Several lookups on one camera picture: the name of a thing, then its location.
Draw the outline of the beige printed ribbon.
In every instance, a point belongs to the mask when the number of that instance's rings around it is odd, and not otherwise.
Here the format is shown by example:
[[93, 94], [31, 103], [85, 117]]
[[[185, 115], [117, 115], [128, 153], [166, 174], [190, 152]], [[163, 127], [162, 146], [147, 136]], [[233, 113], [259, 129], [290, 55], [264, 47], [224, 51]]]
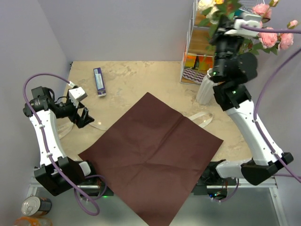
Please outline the beige printed ribbon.
[[[208, 112], [199, 112], [188, 117], [188, 119], [194, 122], [195, 124], [197, 124], [199, 127], [204, 128], [211, 123], [211, 121], [213, 120], [213, 115]], [[108, 130], [108, 127], [104, 126], [100, 121], [92, 122], [89, 125], [101, 131]], [[67, 122], [63, 125], [58, 126], [57, 132], [59, 138], [61, 139], [64, 136], [66, 136], [72, 130], [72, 128], [73, 128], [72, 122]]]

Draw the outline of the pink rose bouquet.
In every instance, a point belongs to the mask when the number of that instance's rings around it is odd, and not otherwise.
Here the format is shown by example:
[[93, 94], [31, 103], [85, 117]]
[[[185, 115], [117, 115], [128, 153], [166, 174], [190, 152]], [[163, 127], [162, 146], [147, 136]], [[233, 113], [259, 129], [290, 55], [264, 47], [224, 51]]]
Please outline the pink rose bouquet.
[[[221, 16], [227, 16], [232, 21], [234, 21], [235, 12], [241, 7], [241, 4], [239, 3], [238, 0], [216, 0], [216, 4], [217, 4], [218, 9], [220, 10], [219, 19]], [[217, 25], [218, 24], [212, 24], [209, 43], [210, 43], [210, 40], [213, 36], [215, 29], [217, 28]]]

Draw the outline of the pink rose stem three blooms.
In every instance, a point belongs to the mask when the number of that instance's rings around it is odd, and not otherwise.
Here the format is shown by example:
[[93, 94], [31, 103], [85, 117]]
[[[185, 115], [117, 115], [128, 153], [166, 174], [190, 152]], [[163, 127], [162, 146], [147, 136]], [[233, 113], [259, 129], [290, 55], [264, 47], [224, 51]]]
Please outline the pink rose stem three blooms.
[[253, 44], [251, 40], [248, 41], [247, 51], [254, 55], [259, 54], [259, 50], [265, 53], [278, 54], [280, 50], [287, 50], [293, 45], [293, 33], [270, 33], [259, 32], [253, 39], [258, 40], [258, 43]]

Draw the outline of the white rose stem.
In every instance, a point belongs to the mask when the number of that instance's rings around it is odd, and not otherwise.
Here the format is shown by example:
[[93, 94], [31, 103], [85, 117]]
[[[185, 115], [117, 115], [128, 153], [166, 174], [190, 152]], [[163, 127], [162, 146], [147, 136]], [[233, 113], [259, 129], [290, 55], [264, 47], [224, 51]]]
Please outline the white rose stem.
[[201, 19], [199, 26], [206, 26], [209, 23], [218, 24], [220, 10], [215, 0], [200, 0], [198, 2], [198, 12], [205, 17]]

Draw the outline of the pink rose stem two blooms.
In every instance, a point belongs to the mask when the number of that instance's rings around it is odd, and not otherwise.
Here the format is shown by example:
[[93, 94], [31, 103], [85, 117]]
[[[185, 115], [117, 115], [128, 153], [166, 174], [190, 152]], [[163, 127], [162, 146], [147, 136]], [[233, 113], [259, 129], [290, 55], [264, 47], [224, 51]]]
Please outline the pink rose stem two blooms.
[[279, 3], [279, 0], [271, 0], [269, 4], [257, 4], [252, 8], [252, 12], [261, 16], [261, 21], [267, 23], [271, 19], [272, 8], [275, 8]]

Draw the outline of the red wrapping paper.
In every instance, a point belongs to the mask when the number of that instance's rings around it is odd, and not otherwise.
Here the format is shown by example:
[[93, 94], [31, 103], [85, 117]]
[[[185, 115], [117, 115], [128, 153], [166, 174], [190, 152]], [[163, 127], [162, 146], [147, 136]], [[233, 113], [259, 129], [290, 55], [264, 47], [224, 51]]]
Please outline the red wrapping paper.
[[222, 140], [146, 93], [80, 154], [150, 226], [169, 225]]

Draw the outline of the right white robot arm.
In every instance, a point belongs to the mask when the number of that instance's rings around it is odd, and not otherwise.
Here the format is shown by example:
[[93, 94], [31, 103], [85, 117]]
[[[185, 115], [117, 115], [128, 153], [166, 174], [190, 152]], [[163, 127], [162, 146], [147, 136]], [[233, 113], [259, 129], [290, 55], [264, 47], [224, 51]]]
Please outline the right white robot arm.
[[234, 121], [252, 153], [250, 160], [209, 163], [207, 174], [215, 185], [226, 178], [244, 178], [257, 186], [293, 161], [292, 154], [283, 152], [266, 130], [245, 86], [257, 77], [258, 62], [254, 54], [240, 54], [239, 50], [246, 38], [264, 31], [260, 20], [254, 14], [234, 19], [221, 16], [210, 40], [215, 46], [213, 68], [208, 70], [209, 79], [215, 83], [214, 98]]

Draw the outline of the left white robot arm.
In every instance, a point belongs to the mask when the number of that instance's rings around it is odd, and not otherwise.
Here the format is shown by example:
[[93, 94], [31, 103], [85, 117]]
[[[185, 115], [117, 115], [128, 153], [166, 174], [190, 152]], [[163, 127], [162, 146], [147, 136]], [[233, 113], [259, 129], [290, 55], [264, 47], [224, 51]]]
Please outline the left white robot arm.
[[23, 113], [35, 129], [40, 148], [40, 167], [34, 171], [36, 180], [53, 196], [69, 189], [68, 177], [74, 184], [92, 185], [97, 172], [88, 161], [74, 161], [67, 157], [61, 146], [56, 120], [68, 118], [79, 129], [94, 119], [81, 103], [87, 97], [83, 88], [75, 86], [68, 90], [66, 101], [55, 101], [53, 90], [46, 87], [32, 89], [33, 100], [24, 106]]

